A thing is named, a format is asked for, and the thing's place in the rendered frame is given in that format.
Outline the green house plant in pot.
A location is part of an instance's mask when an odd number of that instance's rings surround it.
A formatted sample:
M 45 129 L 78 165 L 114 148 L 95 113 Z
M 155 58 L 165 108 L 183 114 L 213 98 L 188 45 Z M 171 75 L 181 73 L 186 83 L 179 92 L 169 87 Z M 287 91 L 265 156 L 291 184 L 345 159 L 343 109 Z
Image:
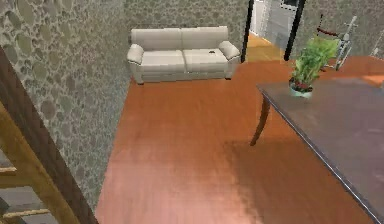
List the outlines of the green house plant in pot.
M 310 98 L 319 71 L 336 55 L 337 39 L 325 39 L 314 36 L 308 40 L 293 65 L 289 79 L 290 94 L 295 97 Z

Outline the grey exercise machine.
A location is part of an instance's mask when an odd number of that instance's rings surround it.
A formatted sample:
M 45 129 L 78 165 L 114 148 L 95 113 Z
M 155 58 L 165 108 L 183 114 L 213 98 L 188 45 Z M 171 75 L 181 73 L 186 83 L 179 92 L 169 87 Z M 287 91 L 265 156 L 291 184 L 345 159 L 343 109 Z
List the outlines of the grey exercise machine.
M 349 53 L 352 50 L 352 42 L 350 37 L 350 32 L 352 31 L 353 27 L 357 27 L 356 24 L 357 16 L 353 16 L 351 21 L 349 23 L 346 23 L 347 30 L 344 33 L 336 33 L 331 32 L 323 29 L 321 27 L 322 22 L 319 22 L 318 27 L 316 28 L 317 34 L 323 33 L 328 36 L 333 36 L 338 41 L 338 47 L 336 51 L 336 61 L 334 65 L 325 64 L 323 67 L 320 68 L 321 71 L 325 72 L 325 68 L 333 68 L 336 71 L 338 71 L 341 66 L 345 63 Z

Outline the black door frame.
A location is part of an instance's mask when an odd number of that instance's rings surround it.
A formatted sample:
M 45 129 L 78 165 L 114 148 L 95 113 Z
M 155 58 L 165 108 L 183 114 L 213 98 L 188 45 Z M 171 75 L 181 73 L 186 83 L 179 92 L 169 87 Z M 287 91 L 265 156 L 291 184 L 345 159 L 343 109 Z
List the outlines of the black door frame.
M 249 2 L 248 2 L 248 9 L 247 9 L 248 11 L 247 11 L 247 17 L 246 17 L 247 19 L 246 19 L 246 23 L 245 23 L 243 46 L 242 46 L 241 59 L 240 59 L 241 63 L 244 63 L 245 58 L 246 58 L 246 48 L 247 48 L 247 43 L 248 43 L 248 36 L 249 36 L 249 30 L 250 30 L 250 24 L 251 24 L 251 17 L 252 17 L 254 2 L 255 2 L 255 0 L 249 0 Z M 295 17 L 293 20 L 289 39 L 288 39 L 287 46 L 286 46 L 285 52 L 284 52 L 284 57 L 283 57 L 285 61 L 288 61 L 290 59 L 290 55 L 292 52 L 296 33 L 298 31 L 298 28 L 299 28 L 299 24 L 300 24 L 300 20 L 301 20 L 301 16 L 302 16 L 305 2 L 306 2 L 306 0 L 297 0 L 296 13 L 295 13 Z

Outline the dark brown wooden table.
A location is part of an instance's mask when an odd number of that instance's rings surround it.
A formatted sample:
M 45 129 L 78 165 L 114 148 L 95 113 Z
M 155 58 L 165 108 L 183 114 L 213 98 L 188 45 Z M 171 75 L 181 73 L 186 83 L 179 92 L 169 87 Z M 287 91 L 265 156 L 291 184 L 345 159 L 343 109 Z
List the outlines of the dark brown wooden table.
M 384 90 L 357 78 L 320 80 L 308 98 L 285 82 L 257 86 L 259 139 L 274 109 L 320 158 L 375 224 L 384 224 Z

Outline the beige two-seat sofa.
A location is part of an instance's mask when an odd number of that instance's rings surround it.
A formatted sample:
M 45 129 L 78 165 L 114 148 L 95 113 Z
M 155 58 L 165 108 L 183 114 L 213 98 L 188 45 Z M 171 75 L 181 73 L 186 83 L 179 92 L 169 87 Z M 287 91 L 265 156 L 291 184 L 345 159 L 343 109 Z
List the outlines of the beige two-seat sofa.
M 129 69 L 138 85 L 230 80 L 240 59 L 239 49 L 229 41 L 227 26 L 132 29 L 127 52 Z

